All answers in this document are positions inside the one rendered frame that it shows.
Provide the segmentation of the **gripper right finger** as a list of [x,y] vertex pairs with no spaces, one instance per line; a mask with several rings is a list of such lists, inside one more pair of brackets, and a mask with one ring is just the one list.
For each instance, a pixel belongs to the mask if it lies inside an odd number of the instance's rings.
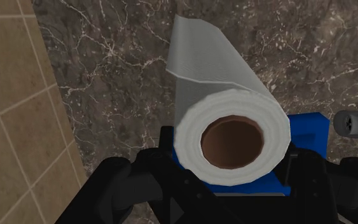
[[274,174],[291,188],[296,224],[358,224],[358,157],[334,164],[291,143]]

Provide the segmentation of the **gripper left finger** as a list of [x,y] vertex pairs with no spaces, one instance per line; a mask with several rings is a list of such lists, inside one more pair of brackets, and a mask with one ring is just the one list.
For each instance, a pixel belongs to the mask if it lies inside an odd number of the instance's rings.
[[191,171],[173,161],[173,130],[163,126],[158,147],[141,150],[134,162],[103,160],[55,224],[123,224],[143,202],[160,224],[222,224],[224,206]]

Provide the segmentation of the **grey cylindrical object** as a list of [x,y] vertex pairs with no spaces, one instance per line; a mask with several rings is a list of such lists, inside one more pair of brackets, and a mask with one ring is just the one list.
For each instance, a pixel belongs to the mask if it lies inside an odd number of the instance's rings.
[[358,111],[337,112],[333,118],[333,127],[339,136],[358,139]]

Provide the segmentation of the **white paper towel roll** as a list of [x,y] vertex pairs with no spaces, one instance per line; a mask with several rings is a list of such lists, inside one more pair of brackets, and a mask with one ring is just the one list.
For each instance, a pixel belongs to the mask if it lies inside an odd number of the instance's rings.
[[[166,70],[177,78],[174,149],[185,169],[206,183],[235,186],[265,176],[282,161],[291,141],[289,118],[219,28],[176,15]],[[224,169],[206,159],[201,137],[230,115],[255,122],[264,144],[250,164]]]

